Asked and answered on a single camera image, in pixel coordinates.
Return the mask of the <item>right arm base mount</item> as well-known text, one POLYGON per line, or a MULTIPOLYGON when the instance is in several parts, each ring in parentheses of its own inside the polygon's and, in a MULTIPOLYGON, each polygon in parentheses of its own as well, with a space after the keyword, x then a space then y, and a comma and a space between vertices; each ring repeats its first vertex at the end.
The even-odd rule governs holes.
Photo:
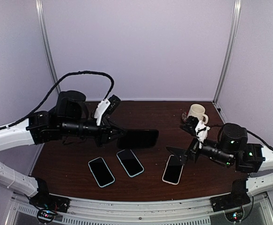
POLYGON ((243 222, 250 215, 254 205, 254 197, 250 198, 248 195, 247 180, 235 180, 230 193, 211 197, 213 212, 223 211, 225 218, 233 224, 243 222))

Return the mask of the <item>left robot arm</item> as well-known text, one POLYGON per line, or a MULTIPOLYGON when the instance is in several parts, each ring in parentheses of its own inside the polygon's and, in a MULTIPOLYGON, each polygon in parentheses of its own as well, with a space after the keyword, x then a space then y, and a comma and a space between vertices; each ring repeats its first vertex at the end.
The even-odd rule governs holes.
MULTIPOLYGON (((98 147, 123 137, 126 131, 106 118, 120 104, 120 98, 112 95, 102 100, 94 115, 89 116, 86 96, 69 90, 58 95, 56 105, 49 111, 33 112, 15 125, 0 128, 0 151, 18 146, 39 145, 67 137, 93 139, 98 147)), ((47 184, 6 167, 0 162, 0 184, 35 199, 43 208, 53 205, 47 184)))

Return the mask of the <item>black phone case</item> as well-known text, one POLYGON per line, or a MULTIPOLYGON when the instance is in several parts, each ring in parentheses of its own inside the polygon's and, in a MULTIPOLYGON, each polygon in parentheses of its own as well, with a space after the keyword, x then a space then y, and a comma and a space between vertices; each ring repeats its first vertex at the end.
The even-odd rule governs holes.
POLYGON ((156 145, 159 137, 157 129, 129 129, 119 138, 117 147, 123 149, 148 149, 156 145))

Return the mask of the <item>pink phone case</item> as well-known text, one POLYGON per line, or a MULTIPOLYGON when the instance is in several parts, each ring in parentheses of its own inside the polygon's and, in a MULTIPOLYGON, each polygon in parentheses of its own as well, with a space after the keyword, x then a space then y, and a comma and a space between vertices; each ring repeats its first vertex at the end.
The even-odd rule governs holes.
POLYGON ((162 181, 171 185, 177 185, 180 182, 184 166, 174 156, 170 155, 162 175, 162 181))

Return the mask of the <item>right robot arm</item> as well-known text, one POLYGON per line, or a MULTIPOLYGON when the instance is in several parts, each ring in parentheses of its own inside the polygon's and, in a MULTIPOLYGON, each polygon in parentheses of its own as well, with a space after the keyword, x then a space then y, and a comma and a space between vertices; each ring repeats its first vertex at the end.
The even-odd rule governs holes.
MULTIPOLYGON (((207 138, 212 127, 204 125, 202 121, 197 125, 187 123, 181 128, 193 137, 189 147, 166 148, 180 165, 185 165, 188 160, 197 161, 199 156, 204 156, 226 168, 234 166, 237 172, 245 174, 273 170, 273 147, 244 127, 234 123, 220 125, 217 141, 207 138)), ((273 190, 273 173, 236 180, 226 202, 229 206, 236 207, 244 200, 244 195, 254 196, 269 190, 273 190)))

